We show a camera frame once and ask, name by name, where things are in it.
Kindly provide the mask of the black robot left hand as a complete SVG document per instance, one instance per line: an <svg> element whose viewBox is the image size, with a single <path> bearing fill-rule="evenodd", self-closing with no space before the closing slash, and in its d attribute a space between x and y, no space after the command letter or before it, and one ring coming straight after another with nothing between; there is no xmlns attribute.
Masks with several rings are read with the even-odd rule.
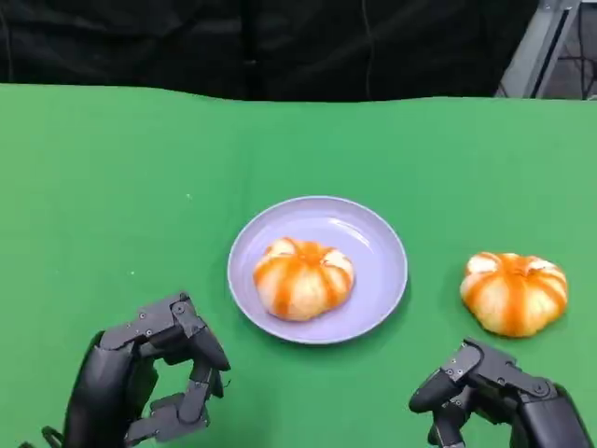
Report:
<svg viewBox="0 0 597 448"><path fill-rule="evenodd" d="M184 391L151 400L154 367L191 362ZM206 403L221 398L225 352L189 295L142 307L134 320L99 332L79 368L64 421L64 447L133 447L166 442L209 424Z"/></svg>

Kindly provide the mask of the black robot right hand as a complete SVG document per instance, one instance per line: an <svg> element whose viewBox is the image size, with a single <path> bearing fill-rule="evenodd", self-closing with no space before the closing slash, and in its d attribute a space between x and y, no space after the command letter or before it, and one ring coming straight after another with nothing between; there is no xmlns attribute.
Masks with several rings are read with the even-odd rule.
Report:
<svg viewBox="0 0 597 448"><path fill-rule="evenodd" d="M470 338L417 388L409 408L433 414L427 441L436 447L465 447L462 428L473 413L511 426L511 447L594 445L565 387L523 371L513 356Z"/></svg>

